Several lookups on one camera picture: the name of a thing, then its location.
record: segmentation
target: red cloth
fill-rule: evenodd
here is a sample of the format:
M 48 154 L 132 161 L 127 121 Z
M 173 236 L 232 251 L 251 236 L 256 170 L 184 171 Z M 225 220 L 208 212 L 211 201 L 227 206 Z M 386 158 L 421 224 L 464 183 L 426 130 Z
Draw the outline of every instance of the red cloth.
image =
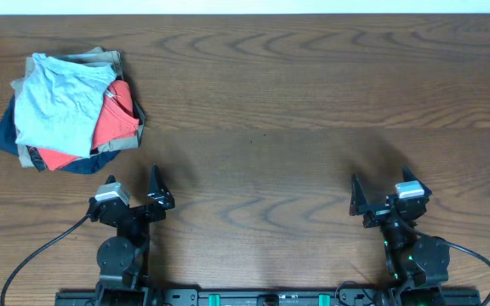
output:
M 140 120 L 134 118 L 134 103 L 125 81 L 115 81 L 103 97 L 100 118 L 92 137 L 92 149 L 113 139 L 132 137 L 137 133 Z M 48 169 L 65 167 L 77 159 L 55 150 L 37 148 Z

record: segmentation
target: wooden tabletop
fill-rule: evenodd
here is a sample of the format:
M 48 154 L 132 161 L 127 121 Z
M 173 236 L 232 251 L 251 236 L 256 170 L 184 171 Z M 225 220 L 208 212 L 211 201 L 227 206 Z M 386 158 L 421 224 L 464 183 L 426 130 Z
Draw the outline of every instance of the wooden tabletop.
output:
M 383 240 L 349 216 L 350 176 L 433 190 L 419 230 L 490 259 L 490 15 L 0 17 L 0 118 L 33 52 L 123 53 L 143 143 L 95 175 L 23 169 L 0 151 L 0 291 L 86 212 L 109 174 L 146 203 L 151 165 L 177 207 L 152 227 L 151 275 L 203 288 L 382 284 Z M 87 222 L 18 274 L 8 305 L 93 288 Z M 451 251 L 451 286 L 490 270 Z

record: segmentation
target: stack of folded cloth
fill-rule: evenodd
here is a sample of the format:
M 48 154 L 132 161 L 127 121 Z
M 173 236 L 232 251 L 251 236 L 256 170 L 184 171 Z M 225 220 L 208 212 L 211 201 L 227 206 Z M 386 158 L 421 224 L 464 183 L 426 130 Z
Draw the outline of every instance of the stack of folded cloth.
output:
M 26 59 L 25 77 L 0 122 L 0 150 L 22 167 L 95 173 L 137 148 L 145 115 L 123 80 L 117 51 Z

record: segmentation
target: light blue cloth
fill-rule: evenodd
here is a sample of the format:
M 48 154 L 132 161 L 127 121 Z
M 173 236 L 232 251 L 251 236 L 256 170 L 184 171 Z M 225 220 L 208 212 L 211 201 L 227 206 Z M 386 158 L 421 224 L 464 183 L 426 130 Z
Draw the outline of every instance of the light blue cloth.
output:
M 18 145 L 90 157 L 103 93 L 117 78 L 111 63 L 86 66 L 33 54 L 35 69 L 16 99 Z

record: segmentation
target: wooden table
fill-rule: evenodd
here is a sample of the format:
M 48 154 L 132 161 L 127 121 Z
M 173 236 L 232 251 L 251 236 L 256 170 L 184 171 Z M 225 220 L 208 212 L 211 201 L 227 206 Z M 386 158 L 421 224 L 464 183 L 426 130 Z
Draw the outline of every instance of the wooden table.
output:
M 0 151 L 0 290 L 80 219 L 109 174 L 146 202 L 151 164 L 177 201 L 153 227 L 162 284 L 381 284 L 383 241 L 350 217 L 350 175 L 391 192 L 411 165 L 434 191 L 418 229 L 490 259 L 490 15 L 0 17 L 0 117 L 33 52 L 123 52 L 146 110 L 139 150 L 92 176 Z M 112 228 L 88 222 L 28 264 L 9 305 L 93 288 Z M 449 285 L 490 271 L 451 251 Z

